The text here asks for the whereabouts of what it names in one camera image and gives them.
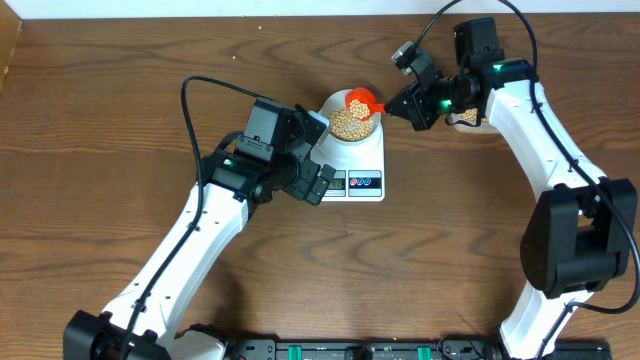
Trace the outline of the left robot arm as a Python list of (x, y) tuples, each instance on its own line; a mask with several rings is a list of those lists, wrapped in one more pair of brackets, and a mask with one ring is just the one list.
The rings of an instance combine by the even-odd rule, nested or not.
[(335, 170), (310, 158), (330, 132), (315, 111), (256, 99), (243, 131), (196, 158), (197, 180), (176, 223), (132, 282), (99, 315), (78, 311), (66, 359), (167, 359), (193, 296), (256, 208), (277, 191), (321, 202)]

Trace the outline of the red measuring scoop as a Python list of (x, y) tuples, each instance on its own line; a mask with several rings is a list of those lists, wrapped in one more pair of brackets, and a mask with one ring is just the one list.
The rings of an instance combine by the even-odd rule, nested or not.
[(347, 110), (348, 104), (352, 99), (358, 99), (362, 103), (366, 103), (368, 105), (371, 111), (370, 118), (375, 114), (383, 114), (385, 112), (384, 105), (382, 103), (379, 103), (374, 94), (366, 88), (358, 87), (347, 92), (345, 97), (345, 105)]

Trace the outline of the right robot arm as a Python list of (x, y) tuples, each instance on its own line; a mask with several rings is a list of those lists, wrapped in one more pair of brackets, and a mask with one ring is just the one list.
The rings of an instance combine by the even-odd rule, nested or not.
[(608, 178), (583, 154), (549, 105), (536, 60), (507, 58), (492, 18), (458, 24), (453, 38), (459, 71), (450, 77), (418, 42), (394, 53), (394, 65), (414, 81), (384, 110), (417, 131), (441, 117), (458, 125), (471, 110), (505, 139), (536, 205), (520, 244), (526, 283), (500, 326), (499, 353), (552, 356), (573, 312), (590, 309), (594, 293), (638, 266), (638, 194), (630, 181)]

